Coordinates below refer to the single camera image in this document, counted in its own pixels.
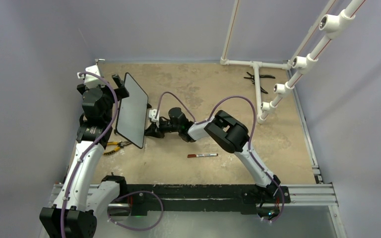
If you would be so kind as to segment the small black-framed whiteboard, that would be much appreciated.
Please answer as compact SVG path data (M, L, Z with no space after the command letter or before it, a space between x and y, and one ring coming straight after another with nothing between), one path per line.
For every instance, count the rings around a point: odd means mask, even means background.
M118 109L116 134L131 142L137 148L144 147L144 131L147 121L147 93L130 73L125 73L125 88L129 96L121 99Z

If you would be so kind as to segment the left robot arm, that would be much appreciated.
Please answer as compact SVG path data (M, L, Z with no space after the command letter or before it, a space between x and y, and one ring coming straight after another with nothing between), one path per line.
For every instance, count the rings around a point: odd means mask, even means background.
M104 177L97 191L89 189L98 162L108 145L116 113L129 93L124 81L115 74L113 88L107 80L91 72L80 72L84 82L77 86L82 95L83 113L79 119L75 154L62 189L51 207L42 208L39 219L51 238L91 238L95 235L98 217L114 200L124 202L128 189L122 176Z

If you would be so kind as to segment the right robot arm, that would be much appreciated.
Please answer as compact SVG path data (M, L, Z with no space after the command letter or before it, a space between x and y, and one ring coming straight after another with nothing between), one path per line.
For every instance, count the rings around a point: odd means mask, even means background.
M224 151L235 155L252 176L258 194L263 201L270 202L277 195L285 195L280 180L254 150L252 132L240 121L223 110L219 110L211 119L193 122L174 107L168 111L168 118L156 115L157 109L150 110L150 126L144 131L145 136L164 138L166 133L176 132L185 142L196 142L211 137Z

